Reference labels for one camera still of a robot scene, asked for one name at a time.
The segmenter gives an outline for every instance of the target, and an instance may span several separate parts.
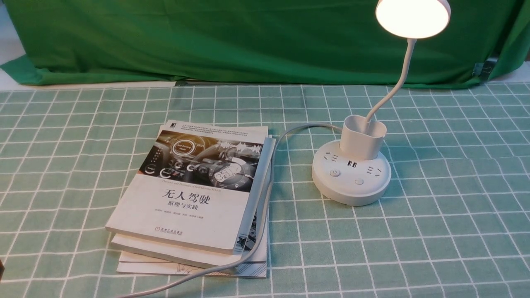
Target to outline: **power cord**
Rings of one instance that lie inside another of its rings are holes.
[[[258,235],[256,237],[257,241],[256,241],[254,247],[250,250],[250,252],[248,254],[246,254],[239,261],[236,261],[236,262],[233,262],[233,263],[230,263],[230,264],[227,264],[227,265],[222,265],[222,266],[217,266],[217,267],[211,267],[211,268],[203,269],[203,270],[201,270],[199,272],[196,272],[194,274],[190,274],[190,275],[188,275],[186,277],[183,277],[183,278],[179,279],[178,281],[176,281],[174,283],[167,284],[167,285],[164,285],[164,286],[161,286],[161,287],[158,287],[158,288],[154,288],[152,290],[147,290],[147,291],[143,291],[143,292],[131,293],[131,294],[128,294],[128,295],[119,296],[117,298],[136,298],[136,297],[152,295],[152,294],[155,294],[155,293],[158,293],[158,292],[165,291],[165,290],[167,290],[169,288],[178,286],[180,284],[183,284],[183,283],[185,283],[187,281],[190,281],[192,279],[195,279],[197,277],[204,276],[204,275],[209,274],[209,273],[213,273],[213,272],[227,270],[227,269],[231,269],[231,268],[237,267],[237,266],[245,263],[248,259],[250,259],[254,255],[254,253],[256,252],[257,248],[260,246],[261,239],[263,238],[265,225],[268,224],[266,222],[266,218],[267,218],[267,215],[268,215],[268,212],[269,212],[268,206],[269,206],[269,201],[270,201],[270,194],[271,194],[271,191],[272,191],[272,185],[274,183],[274,160],[275,160],[276,149],[278,148],[278,144],[289,133],[291,133],[291,132],[293,132],[295,130],[304,129],[304,128],[310,128],[310,127],[327,127],[327,128],[331,128],[331,129],[336,129],[336,130],[338,130],[340,132],[342,131],[342,128],[340,128],[338,126],[335,126],[335,125],[332,125],[332,124],[308,123],[308,124],[300,125],[300,126],[297,126],[297,127],[294,127],[294,128],[291,128],[291,129],[285,131],[277,139],[277,142],[276,142],[276,144],[274,146],[274,149],[272,151],[272,158],[271,158],[271,162],[270,162],[270,181],[269,181],[269,185],[267,187],[267,193],[266,193],[266,196],[265,196],[263,215],[261,216],[261,222],[260,222],[260,226],[259,226],[260,229],[259,229],[259,233],[258,233]]]

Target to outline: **publisher logo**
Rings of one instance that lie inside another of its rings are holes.
[[[157,232],[161,232],[161,233],[166,233],[166,234],[179,235],[179,236],[182,235],[182,231],[171,230],[171,229],[165,229],[165,228],[163,228],[163,227],[159,227],[159,226],[157,226],[157,227],[155,228],[155,231],[157,231]]]

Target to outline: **white power strip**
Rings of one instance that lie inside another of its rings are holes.
[[[332,141],[316,152],[313,182],[326,197],[349,206],[363,206],[379,200],[390,183],[390,164],[379,152],[373,160],[351,160]]]

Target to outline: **grid pattern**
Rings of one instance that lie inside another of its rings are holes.
[[[156,297],[527,297],[530,85],[401,90],[375,115],[385,196],[350,208],[311,182],[324,128],[276,160],[267,279],[202,278]],[[380,86],[195,86],[0,92],[3,298],[112,297],[178,277],[116,273],[104,225],[167,119],[341,126]]]

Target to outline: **stack of books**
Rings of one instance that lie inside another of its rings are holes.
[[[105,226],[122,251],[117,272],[186,275],[231,264],[254,247],[265,222],[247,262],[210,274],[265,278],[263,196],[275,142],[267,127],[161,126]]]

